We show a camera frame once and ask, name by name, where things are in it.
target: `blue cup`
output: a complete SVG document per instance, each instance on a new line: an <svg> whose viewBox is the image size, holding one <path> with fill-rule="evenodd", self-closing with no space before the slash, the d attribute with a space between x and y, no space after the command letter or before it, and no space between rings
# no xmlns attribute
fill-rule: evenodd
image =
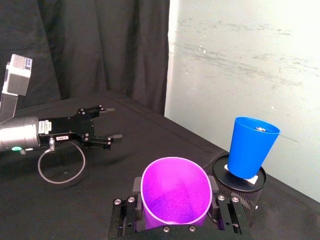
<svg viewBox="0 0 320 240"><path fill-rule="evenodd" d="M270 123L237 117L227 163L229 171L242 179L253 178L279 134L280 130Z"/></svg>

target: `gray wall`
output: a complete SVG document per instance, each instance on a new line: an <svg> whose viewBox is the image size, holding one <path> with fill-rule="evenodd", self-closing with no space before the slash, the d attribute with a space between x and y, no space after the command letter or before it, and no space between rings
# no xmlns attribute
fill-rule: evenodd
<svg viewBox="0 0 320 240"><path fill-rule="evenodd" d="M320 3L171 0L165 116L229 150L234 120L281 135L263 167L320 202Z"/></svg>

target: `black table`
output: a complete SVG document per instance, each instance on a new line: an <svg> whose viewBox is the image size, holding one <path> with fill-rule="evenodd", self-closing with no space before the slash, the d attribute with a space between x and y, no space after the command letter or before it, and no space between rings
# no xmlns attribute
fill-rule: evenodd
<svg viewBox="0 0 320 240"><path fill-rule="evenodd" d="M115 108L94 120L95 134L123 134L112 149L85 149L87 166L81 181L62 187L39 176L42 151L0 153L0 239L107 239L112 200L132 192L135 177L152 161L168 156L195 161L208 174L227 152L139 103L112 92L31 107L21 116L71 116L78 108L102 104ZM74 160L75 166L80 160ZM256 220L256 240L316 240L320 236L320 203L269 177Z"/></svg>

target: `purple cup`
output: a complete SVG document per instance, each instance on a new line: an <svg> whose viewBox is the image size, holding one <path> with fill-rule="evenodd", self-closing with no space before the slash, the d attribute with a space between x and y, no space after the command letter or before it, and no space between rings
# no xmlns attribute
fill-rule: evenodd
<svg viewBox="0 0 320 240"><path fill-rule="evenodd" d="M141 180L145 227L197 225L204 223L212 201L206 172L181 157L164 157L152 162Z"/></svg>

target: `black curtain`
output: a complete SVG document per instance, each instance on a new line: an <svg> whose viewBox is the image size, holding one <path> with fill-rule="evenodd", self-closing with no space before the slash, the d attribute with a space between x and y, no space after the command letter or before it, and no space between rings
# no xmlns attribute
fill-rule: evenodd
<svg viewBox="0 0 320 240"><path fill-rule="evenodd" d="M1 0L0 84L33 59L18 108L111 90L164 113L169 0Z"/></svg>

